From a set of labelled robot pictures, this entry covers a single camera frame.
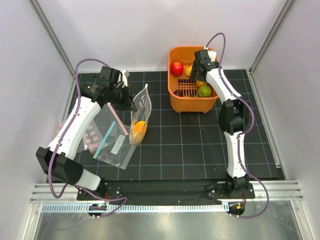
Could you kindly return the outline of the yellow pear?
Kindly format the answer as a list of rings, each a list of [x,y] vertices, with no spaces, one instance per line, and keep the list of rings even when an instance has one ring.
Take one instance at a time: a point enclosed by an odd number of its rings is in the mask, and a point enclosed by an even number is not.
[[[185,75],[187,76],[187,77],[190,77],[191,76],[191,73],[192,73],[192,66],[190,65],[190,66],[187,66],[186,68],[185,68]]]

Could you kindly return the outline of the red apple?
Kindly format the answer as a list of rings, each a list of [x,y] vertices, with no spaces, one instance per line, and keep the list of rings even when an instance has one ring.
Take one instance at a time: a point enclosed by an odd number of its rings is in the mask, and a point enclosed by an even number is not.
[[[170,65],[170,73],[175,76],[175,77],[179,77],[184,73],[184,66],[181,62],[173,62]]]

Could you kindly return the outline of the orange plastic basket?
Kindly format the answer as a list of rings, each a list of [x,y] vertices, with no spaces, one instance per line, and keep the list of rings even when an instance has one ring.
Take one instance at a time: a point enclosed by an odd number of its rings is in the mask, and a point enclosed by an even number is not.
[[[210,97],[199,97],[196,80],[191,80],[186,76],[185,68],[192,66],[195,60],[195,52],[203,50],[203,46],[177,46],[168,53],[168,73],[167,73],[167,89],[170,97],[170,104],[174,111],[181,112],[209,112],[215,105],[218,95],[211,88]],[[174,62],[183,64],[184,71],[181,76],[173,76],[170,73],[170,66]],[[174,91],[182,90],[183,97],[174,95]]]

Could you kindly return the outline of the white dotted zip bag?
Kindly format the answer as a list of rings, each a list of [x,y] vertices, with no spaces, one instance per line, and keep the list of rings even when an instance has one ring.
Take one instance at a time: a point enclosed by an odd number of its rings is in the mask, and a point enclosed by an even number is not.
[[[146,134],[144,136],[134,136],[134,125],[139,121],[145,121],[148,125],[152,112],[152,102],[147,83],[144,85],[144,88],[133,98],[133,103],[137,108],[137,111],[132,111],[130,114],[131,125],[129,131],[129,141],[132,146],[137,147],[142,143]]]

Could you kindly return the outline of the yellow mango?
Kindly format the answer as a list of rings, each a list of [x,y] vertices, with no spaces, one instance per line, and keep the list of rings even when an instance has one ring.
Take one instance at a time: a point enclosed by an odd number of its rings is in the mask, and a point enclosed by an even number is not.
[[[134,136],[144,136],[146,134],[148,123],[146,121],[138,121],[133,127]]]

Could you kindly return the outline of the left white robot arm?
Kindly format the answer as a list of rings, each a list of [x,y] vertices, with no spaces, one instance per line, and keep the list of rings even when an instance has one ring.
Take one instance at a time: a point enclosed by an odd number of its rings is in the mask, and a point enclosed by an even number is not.
[[[77,86],[77,100],[66,122],[47,147],[39,147],[36,158],[48,176],[48,181],[60,180],[68,185],[82,187],[94,200],[106,195],[105,181],[84,169],[74,160],[78,145],[89,124],[104,105],[112,104],[117,111],[135,111],[129,72],[103,66],[95,82]]]

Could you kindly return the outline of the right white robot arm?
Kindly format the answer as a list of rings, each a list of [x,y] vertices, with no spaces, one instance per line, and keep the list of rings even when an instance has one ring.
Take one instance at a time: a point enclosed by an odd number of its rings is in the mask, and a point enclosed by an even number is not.
[[[209,84],[221,101],[218,125],[226,139],[228,156],[225,194],[230,198],[240,198],[249,188],[244,140],[246,131],[250,129],[252,109],[228,81],[216,60],[215,51],[204,47],[196,51],[194,57],[190,78]]]

